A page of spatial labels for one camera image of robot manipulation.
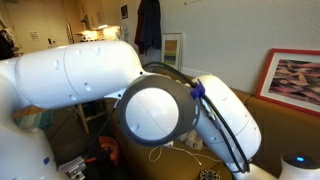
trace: blue light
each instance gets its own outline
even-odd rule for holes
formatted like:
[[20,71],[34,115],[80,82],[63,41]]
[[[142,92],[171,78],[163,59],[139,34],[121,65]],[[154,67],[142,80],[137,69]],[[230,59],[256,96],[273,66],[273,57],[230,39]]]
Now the blue light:
[[297,157],[297,161],[303,162],[304,158],[303,157]]

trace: brown couch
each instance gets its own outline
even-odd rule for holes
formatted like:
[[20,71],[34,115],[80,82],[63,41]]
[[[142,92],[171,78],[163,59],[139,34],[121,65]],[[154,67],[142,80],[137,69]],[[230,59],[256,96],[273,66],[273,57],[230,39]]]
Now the brown couch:
[[[253,157],[254,164],[279,177],[281,156],[285,153],[303,152],[320,159],[319,117],[258,99],[236,89],[233,91],[253,115],[262,133],[260,149]],[[159,160],[150,162],[149,154],[153,147],[130,141],[119,127],[117,111],[109,128],[137,179],[198,179],[201,169],[213,169],[219,172],[223,180],[232,179],[223,163],[199,157],[200,166],[192,156],[173,149],[163,148]],[[174,142],[174,146],[217,159],[208,149],[199,152],[178,141]],[[154,152],[152,159],[158,156],[157,153],[159,149]]]

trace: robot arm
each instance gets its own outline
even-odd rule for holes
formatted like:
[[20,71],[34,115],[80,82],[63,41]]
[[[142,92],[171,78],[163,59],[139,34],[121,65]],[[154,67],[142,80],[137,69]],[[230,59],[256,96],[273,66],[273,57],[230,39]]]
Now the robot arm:
[[[1,179],[64,178],[56,172],[44,133],[19,129],[10,117],[30,105],[55,109],[101,98],[121,99],[120,121],[133,140],[164,144],[195,128],[239,179],[245,177],[237,171],[260,145],[258,126],[221,80],[212,75],[196,78],[206,89],[206,98],[193,98],[191,87],[146,72],[133,48],[121,41],[80,43],[26,54],[1,61],[0,69]],[[217,130],[213,121],[221,124],[221,129]]]

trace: red picture frame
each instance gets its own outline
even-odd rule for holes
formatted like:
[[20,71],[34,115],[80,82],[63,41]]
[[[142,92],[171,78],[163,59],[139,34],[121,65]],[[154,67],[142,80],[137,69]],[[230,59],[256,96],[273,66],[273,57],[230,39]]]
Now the red picture frame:
[[320,51],[271,49],[256,97],[320,116]]

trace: door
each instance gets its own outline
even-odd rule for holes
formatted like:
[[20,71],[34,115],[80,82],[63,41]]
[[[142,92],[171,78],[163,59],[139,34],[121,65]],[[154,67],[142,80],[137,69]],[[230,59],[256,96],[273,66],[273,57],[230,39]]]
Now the door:
[[24,53],[69,44],[60,0],[19,0],[5,6]]

